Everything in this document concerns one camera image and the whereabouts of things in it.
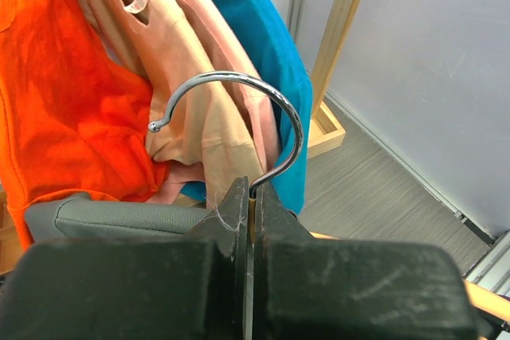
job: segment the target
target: clothing tag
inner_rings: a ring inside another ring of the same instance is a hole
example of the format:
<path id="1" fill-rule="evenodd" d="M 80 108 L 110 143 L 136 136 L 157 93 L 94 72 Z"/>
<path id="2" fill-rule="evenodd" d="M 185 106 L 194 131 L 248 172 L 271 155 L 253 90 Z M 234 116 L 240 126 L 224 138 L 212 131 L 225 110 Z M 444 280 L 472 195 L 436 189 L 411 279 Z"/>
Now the clothing tag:
<path id="1" fill-rule="evenodd" d="M 133 2 L 124 7 L 124 10 L 130 14 L 139 14 L 147 6 L 148 0 L 133 0 Z"/>

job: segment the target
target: metal hook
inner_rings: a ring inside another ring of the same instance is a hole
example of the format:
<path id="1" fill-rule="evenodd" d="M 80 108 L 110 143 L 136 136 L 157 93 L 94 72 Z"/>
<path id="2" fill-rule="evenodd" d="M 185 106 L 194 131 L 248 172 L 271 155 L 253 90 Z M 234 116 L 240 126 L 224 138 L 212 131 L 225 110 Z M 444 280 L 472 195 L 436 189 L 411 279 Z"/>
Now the metal hook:
<path id="1" fill-rule="evenodd" d="M 252 88 L 255 88 L 266 95 L 268 95 L 271 100 L 273 100 L 279 107 L 281 107 L 287 116 L 290 119 L 292 127 L 294 128 L 294 147 L 292 149 L 291 154 L 277 167 L 271 169 L 266 174 L 257 178 L 252 182 L 249 187 L 249 197 L 254 199 L 257 193 L 257 187 L 262 185 L 264 182 L 269 181 L 270 179 L 275 178 L 277 175 L 282 174 L 286 171 L 299 157 L 301 153 L 301 149 L 303 148 L 304 143 L 304 133 L 303 133 L 303 125 L 301 124 L 301 120 L 299 115 L 297 114 L 296 109 L 293 105 L 288 101 L 284 95 L 282 95 L 278 90 L 276 90 L 271 85 L 266 82 L 257 79 L 256 77 L 246 75 L 244 73 L 239 72 L 227 72 L 227 71 L 218 71 L 218 72 L 208 72 L 202 73 L 195 77 L 191 77 L 189 80 L 182 83 L 174 93 L 170 96 L 167 103 L 167 109 L 165 110 L 165 114 L 161 119 L 156 121 L 152 121 L 149 123 L 149 131 L 153 133 L 157 133 L 161 130 L 162 127 L 167 125 L 172 118 L 174 113 L 175 105 L 178 101 L 184 96 L 186 92 L 195 88 L 196 86 L 204 83 L 209 83 L 211 81 L 232 81 L 235 83 L 241 83 L 245 85 L 249 85 Z"/>

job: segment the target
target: gray floor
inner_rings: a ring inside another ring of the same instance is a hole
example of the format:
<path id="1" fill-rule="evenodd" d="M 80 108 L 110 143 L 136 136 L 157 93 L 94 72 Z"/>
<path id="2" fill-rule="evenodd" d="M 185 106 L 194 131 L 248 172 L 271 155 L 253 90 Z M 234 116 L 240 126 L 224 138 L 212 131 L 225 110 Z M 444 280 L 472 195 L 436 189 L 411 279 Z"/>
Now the gray floor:
<path id="1" fill-rule="evenodd" d="M 338 108 L 328 105 L 347 134 L 341 147 L 309 161 L 301 223 L 310 231 L 342 238 L 436 244 L 467 271 L 488 246 Z"/>

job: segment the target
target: garment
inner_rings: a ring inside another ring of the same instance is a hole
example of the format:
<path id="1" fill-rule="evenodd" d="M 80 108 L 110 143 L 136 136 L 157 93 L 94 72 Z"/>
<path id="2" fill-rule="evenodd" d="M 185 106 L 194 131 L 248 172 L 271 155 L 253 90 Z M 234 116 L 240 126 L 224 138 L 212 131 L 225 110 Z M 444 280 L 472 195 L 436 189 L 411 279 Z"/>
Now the garment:
<path id="1" fill-rule="evenodd" d="M 211 0 L 176 0 L 216 70 L 258 77 L 241 43 Z M 280 153 L 277 124 L 270 98 L 243 84 L 224 81 L 252 134 L 262 170 L 272 169 Z"/>
<path id="2" fill-rule="evenodd" d="M 145 68 L 129 36 L 122 33 L 122 27 L 114 15 L 108 12 L 108 0 L 78 0 L 81 9 L 94 30 L 102 37 L 110 58 L 119 62 L 131 72 L 147 78 Z"/>
<path id="3" fill-rule="evenodd" d="M 270 0 L 213 0 L 237 39 L 248 53 L 262 80 L 279 89 L 298 111 L 304 128 L 305 144 L 296 163 L 273 180 L 278 196 L 287 209 L 300 212 L 304 185 L 312 84 L 284 23 Z M 283 162 L 292 150 L 294 134 L 288 118 L 275 108 Z"/>
<path id="4" fill-rule="evenodd" d="M 96 7 L 96 0 L 88 3 L 99 25 L 114 20 L 135 47 L 154 87 L 150 118 L 159 119 L 181 83 L 214 68 L 175 0 L 135 0 L 142 5 L 137 14 L 124 9 L 131 1 L 106 0 L 102 7 Z M 178 102 L 170 124 L 148 135 L 146 148 L 155 161 L 171 161 L 169 179 L 174 187 L 166 189 L 173 193 L 166 195 L 166 202 L 172 202 L 187 181 L 195 180 L 199 170 L 211 201 L 220 201 L 234 178 L 262 174 L 248 129 L 218 82 L 189 91 Z"/>
<path id="5" fill-rule="evenodd" d="M 146 201 L 151 86 L 112 63 L 77 0 L 0 0 L 0 178 L 24 248 L 33 203 L 78 191 Z"/>

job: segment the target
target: teal shirt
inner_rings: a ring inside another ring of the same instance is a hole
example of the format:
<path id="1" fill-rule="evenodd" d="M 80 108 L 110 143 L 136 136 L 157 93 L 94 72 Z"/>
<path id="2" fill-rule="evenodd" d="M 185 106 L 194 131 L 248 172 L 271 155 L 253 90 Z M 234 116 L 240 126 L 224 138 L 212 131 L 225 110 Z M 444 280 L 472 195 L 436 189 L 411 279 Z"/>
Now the teal shirt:
<path id="1" fill-rule="evenodd" d="M 213 0 L 241 42 L 262 80 L 280 90 L 294 105 L 304 129 L 304 147 L 300 157 L 282 175 L 273 179 L 283 205 L 299 213 L 304 205 L 308 132 L 312 111 L 312 83 L 304 69 L 290 34 L 271 0 Z M 282 146 L 278 163 L 292 150 L 294 132 L 286 115 L 273 105 Z M 182 192 L 203 200 L 205 187 L 190 182 Z"/>

